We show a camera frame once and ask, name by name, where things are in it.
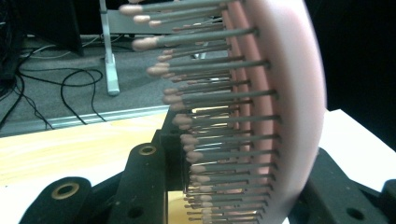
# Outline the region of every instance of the pink hairbrush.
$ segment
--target pink hairbrush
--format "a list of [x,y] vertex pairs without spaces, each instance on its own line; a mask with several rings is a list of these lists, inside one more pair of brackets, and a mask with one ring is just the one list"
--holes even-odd
[[[146,15],[147,12],[170,10]],[[186,86],[164,91],[191,163],[187,200],[203,223],[281,223],[318,152],[325,85],[318,44],[302,0],[186,0],[125,5],[156,26],[214,16],[135,49],[176,44],[148,69]],[[215,59],[172,59],[227,50]]]

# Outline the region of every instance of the black cable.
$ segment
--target black cable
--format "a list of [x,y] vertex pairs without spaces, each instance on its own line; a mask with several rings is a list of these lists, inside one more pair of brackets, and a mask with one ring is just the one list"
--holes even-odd
[[106,122],[106,120],[96,111],[95,107],[93,106],[93,102],[95,100],[95,94],[96,94],[96,82],[94,82],[95,78],[93,77],[93,75],[91,73],[88,73],[88,75],[90,75],[90,77],[92,78],[92,81],[93,81],[93,93],[92,93],[92,98],[91,98],[91,109],[96,114],[97,117],[99,117],[102,121]]
[[[19,72],[20,67],[23,63],[26,62],[27,59],[28,59],[28,57],[18,63],[17,75],[20,74],[20,72]],[[18,99],[15,101],[15,103],[12,105],[12,107],[7,111],[7,113],[3,116],[2,120],[0,121],[0,131],[3,129],[4,125],[6,124],[6,121],[7,121],[8,117],[11,115],[12,111],[14,111],[15,107],[17,107],[18,103],[21,101],[23,94],[24,94],[24,87],[21,89],[21,95],[18,96]]]
[[[23,77],[28,77],[28,78],[31,78],[31,79],[34,79],[34,80],[38,80],[38,81],[47,82],[47,83],[50,83],[50,84],[55,84],[55,85],[61,86],[61,98],[62,98],[62,101],[64,103],[64,106],[66,106],[67,109],[69,109],[69,111],[71,111],[76,116],[76,118],[78,118],[83,124],[86,124],[86,122],[84,120],[82,120],[82,118],[71,108],[71,106],[64,99],[64,87],[86,87],[86,86],[93,85],[93,93],[92,93],[92,99],[91,99],[92,111],[95,113],[95,115],[98,118],[100,118],[102,121],[106,122],[106,120],[101,115],[99,115],[99,113],[95,110],[94,104],[93,104],[94,97],[95,97],[95,94],[96,94],[96,83],[98,83],[100,80],[102,80],[102,78],[104,76],[103,73],[101,71],[97,70],[97,69],[80,69],[80,68],[53,68],[53,69],[36,69],[36,70],[32,70],[32,69],[31,70],[27,70],[27,69],[25,69],[25,71],[32,71],[32,72],[44,72],[44,71],[55,71],[55,70],[75,70],[75,72],[69,74],[64,79],[64,81],[62,83],[54,82],[54,81],[50,81],[50,80],[46,80],[46,79],[38,78],[38,77],[31,77],[31,76],[28,76],[28,75],[25,75],[25,74],[22,74],[22,76]],[[78,85],[65,84],[67,79],[69,79],[73,75],[81,73],[81,72],[88,74],[92,78],[92,82],[85,83],[85,84],[78,84]],[[93,77],[93,75],[92,75],[92,72],[98,73],[99,74],[99,78],[95,79]]]
[[78,73],[80,73],[81,71],[76,71],[76,72],[73,72],[73,73],[71,73],[70,75],[68,75],[67,77],[65,77],[64,78],[64,81],[62,82],[62,85],[61,85],[61,98],[62,98],[62,102],[64,103],[64,106],[66,106],[66,108],[70,111],[70,112],[72,112],[75,116],[76,116],[76,118],[77,119],[79,119],[79,121],[81,121],[81,123],[83,123],[83,124],[87,124],[79,115],[78,115],[78,113],[76,113],[76,111],[74,111],[73,110],[73,108],[66,102],[66,100],[64,99],[64,87],[66,86],[64,83],[66,82],[66,80],[67,79],[69,79],[70,77],[72,77],[73,75],[75,75],[75,74],[78,74]]
[[[25,82],[24,82],[23,78],[22,78],[21,76],[17,76],[17,77],[18,77],[18,78],[20,79],[20,81],[21,81],[21,84],[22,84],[21,88],[24,89],[24,88],[25,88]],[[44,118],[44,116],[40,113],[40,111],[38,111],[38,109],[37,109],[37,107],[36,107],[36,105],[35,105],[35,101],[34,101],[32,98],[26,96],[25,94],[22,94],[22,93],[21,93],[21,89],[20,89],[20,87],[18,86],[18,84],[16,85],[16,89],[17,89],[19,92],[17,92],[15,89],[14,89],[14,92],[17,93],[18,95],[21,95],[21,96],[26,100],[26,102],[27,102],[27,103],[33,108],[33,110],[35,111],[35,116],[36,116],[38,119],[41,119],[41,120],[44,121],[44,123],[46,124],[46,130],[47,130],[47,127],[48,127],[48,126],[53,130],[54,128],[52,127],[52,125]]]
[[34,79],[37,81],[42,81],[42,82],[47,82],[49,84],[54,84],[54,85],[58,85],[58,86],[62,86],[65,85],[66,87],[86,87],[86,86],[91,86],[93,83],[97,83],[99,82],[102,78],[103,78],[103,73],[97,69],[80,69],[80,68],[51,68],[51,69],[23,69],[24,71],[28,71],[28,72],[48,72],[48,71],[62,71],[62,70],[75,70],[75,71],[92,71],[92,72],[96,72],[100,75],[100,77],[98,79],[96,79],[94,82],[89,82],[89,83],[84,83],[84,84],[77,84],[77,85],[71,85],[71,84],[63,84],[60,82],[55,82],[55,81],[51,81],[51,80],[46,80],[43,78],[39,78],[39,77],[32,77],[26,74],[21,74],[23,77],[28,77],[30,79]]
[[15,87],[16,87],[16,79],[14,79],[12,82],[12,86],[10,88],[7,88],[7,93],[5,93],[5,95],[0,97],[0,102],[4,101],[6,98],[8,98],[9,95],[11,95],[11,93],[14,91]]

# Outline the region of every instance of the bolt hole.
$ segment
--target bolt hole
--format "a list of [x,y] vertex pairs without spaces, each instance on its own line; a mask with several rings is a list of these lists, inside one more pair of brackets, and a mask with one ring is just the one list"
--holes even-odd
[[129,218],[137,218],[143,215],[143,208],[142,207],[132,207],[128,212]]
[[355,218],[355,219],[357,219],[357,220],[364,220],[364,214],[363,214],[361,211],[359,211],[358,209],[355,209],[355,208],[347,208],[347,209],[346,209],[346,212],[347,212],[347,214],[348,214],[350,217],[353,217],[353,218]]
[[139,149],[139,154],[143,156],[148,156],[154,154],[157,151],[155,147],[142,147]]
[[79,189],[79,184],[78,183],[65,183],[56,188],[52,193],[51,197],[55,200],[63,200],[66,198],[69,198],[73,196],[75,193],[77,193]]

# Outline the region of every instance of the metal ring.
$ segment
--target metal ring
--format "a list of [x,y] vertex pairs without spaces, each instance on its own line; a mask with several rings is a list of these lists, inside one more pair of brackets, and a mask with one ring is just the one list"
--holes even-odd
[[148,156],[154,154],[157,151],[156,147],[148,146],[148,147],[141,147],[139,149],[139,154],[142,156]]
[[[65,188],[70,188],[70,189],[67,189],[66,192],[62,192],[62,189],[65,189]],[[62,184],[61,186],[59,186],[58,188],[56,188],[51,193],[51,197],[55,200],[63,200],[63,199],[71,197],[72,195],[77,193],[78,190],[79,190],[78,183],[74,183],[74,182],[65,183],[65,184]]]

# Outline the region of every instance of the metal stand leg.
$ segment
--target metal stand leg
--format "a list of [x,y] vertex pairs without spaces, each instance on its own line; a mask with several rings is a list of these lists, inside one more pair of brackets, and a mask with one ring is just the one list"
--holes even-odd
[[106,48],[106,80],[107,80],[107,92],[109,95],[118,95],[120,93],[119,80],[117,77],[116,61],[114,54],[111,50],[111,39],[110,39],[110,28],[108,25],[108,16],[106,1],[100,0],[100,13],[102,20],[103,37],[105,40]]

